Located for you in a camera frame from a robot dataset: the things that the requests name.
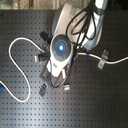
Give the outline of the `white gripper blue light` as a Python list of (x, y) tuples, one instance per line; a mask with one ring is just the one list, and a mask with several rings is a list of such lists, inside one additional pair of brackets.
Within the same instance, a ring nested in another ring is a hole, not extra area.
[(52, 38), (50, 44), (50, 60), (47, 64), (48, 71), (58, 77), (62, 69), (70, 62), (73, 55), (73, 46), (64, 34)]

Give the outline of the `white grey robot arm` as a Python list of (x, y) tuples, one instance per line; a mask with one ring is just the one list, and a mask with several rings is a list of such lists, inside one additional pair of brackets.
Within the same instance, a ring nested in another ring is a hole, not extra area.
[(58, 77), (71, 63), (73, 52), (94, 48), (100, 40), (108, 0), (90, 0), (84, 8), (65, 3), (56, 12), (52, 25), (48, 71)]

